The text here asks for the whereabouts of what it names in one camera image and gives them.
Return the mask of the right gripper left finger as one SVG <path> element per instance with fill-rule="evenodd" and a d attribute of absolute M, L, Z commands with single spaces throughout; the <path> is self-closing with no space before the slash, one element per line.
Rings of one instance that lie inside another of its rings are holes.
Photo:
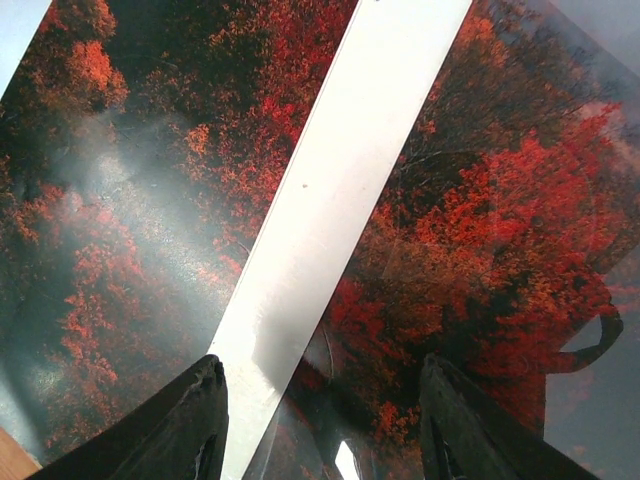
<path fill-rule="evenodd" d="M 219 479 L 229 425 L 219 358 L 207 354 L 116 424 L 32 479 Z"/>

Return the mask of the white photo mat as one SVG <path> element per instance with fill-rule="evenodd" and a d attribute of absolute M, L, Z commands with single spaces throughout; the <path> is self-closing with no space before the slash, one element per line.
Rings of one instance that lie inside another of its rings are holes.
<path fill-rule="evenodd" d="M 229 393 L 223 478 L 246 472 L 469 7 L 356 5 L 209 348 Z"/>

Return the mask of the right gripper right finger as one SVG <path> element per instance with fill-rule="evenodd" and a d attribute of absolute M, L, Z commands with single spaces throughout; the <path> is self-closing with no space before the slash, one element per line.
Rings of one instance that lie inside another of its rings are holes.
<path fill-rule="evenodd" d="M 429 354 L 420 375 L 426 479 L 594 479 L 521 425 L 449 361 Z"/>

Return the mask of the photo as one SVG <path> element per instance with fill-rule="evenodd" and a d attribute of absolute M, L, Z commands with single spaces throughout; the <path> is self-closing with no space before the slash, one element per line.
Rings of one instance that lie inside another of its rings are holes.
<path fill-rule="evenodd" d="M 41 465 L 202 356 L 352 1 L 53 1 L 1 101 L 1 425 Z M 639 475 L 639 5 L 474 1 L 252 458 L 419 479 L 437 353 Z"/>

